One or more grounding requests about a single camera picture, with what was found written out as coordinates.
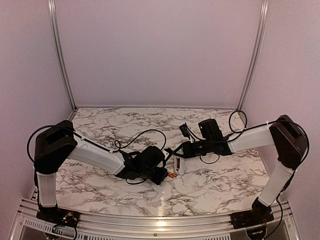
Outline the white remote control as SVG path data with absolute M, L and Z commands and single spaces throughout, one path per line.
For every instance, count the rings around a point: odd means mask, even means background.
M 176 175 L 184 175 L 186 171 L 185 167 L 185 159 L 183 158 L 183 149 L 179 147 L 177 144 L 173 148 L 173 173 Z

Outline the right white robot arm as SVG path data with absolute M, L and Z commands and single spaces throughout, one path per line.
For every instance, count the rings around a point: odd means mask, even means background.
M 304 129 L 288 115 L 224 136 L 217 121 L 209 118 L 201 121 L 202 139 L 181 143 L 173 155 L 181 159 L 202 157 L 206 154 L 230 156 L 234 153 L 264 146 L 274 146 L 278 162 L 264 189 L 252 204 L 247 219 L 258 224 L 267 216 L 267 209 L 289 186 L 297 168 L 310 151 L 310 141 Z

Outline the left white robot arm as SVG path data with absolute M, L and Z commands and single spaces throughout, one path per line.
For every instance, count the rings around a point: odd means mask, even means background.
M 60 222 L 64 216 L 58 208 L 56 176 L 65 160 L 98 167 L 126 181 L 151 180 L 160 185 L 168 176 L 166 164 L 173 154 L 170 148 L 154 145 L 143 151 L 125 152 L 121 147 L 111 150 L 77 133 L 69 120 L 42 126 L 29 138 L 35 138 L 34 154 L 27 155 L 33 162 L 38 205 L 53 223 Z

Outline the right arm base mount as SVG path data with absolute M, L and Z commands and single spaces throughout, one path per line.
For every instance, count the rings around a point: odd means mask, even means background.
M 234 229 L 241 229 L 266 224 L 275 218 L 271 207 L 265 206 L 256 198 L 250 210 L 234 212 L 230 215 L 230 219 Z

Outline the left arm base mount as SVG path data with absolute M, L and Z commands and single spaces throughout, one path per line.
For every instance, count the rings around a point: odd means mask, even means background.
M 36 217 L 40 220 L 53 223 L 57 226 L 67 226 L 76 228 L 79 222 L 80 213 L 74 210 L 68 210 L 58 207 L 44 207 L 37 199 L 38 211 Z

